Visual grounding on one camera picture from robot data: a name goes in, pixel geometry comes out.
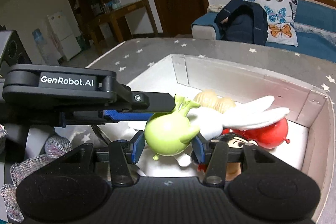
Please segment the grey gloved hand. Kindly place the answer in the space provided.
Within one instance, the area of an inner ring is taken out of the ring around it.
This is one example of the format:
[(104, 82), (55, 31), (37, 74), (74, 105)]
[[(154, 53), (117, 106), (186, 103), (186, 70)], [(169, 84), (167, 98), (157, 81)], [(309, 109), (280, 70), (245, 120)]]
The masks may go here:
[(71, 149), (71, 142), (50, 126), (6, 124), (1, 129), (1, 209), (6, 212), (1, 223), (25, 220), (16, 200), (18, 184)]

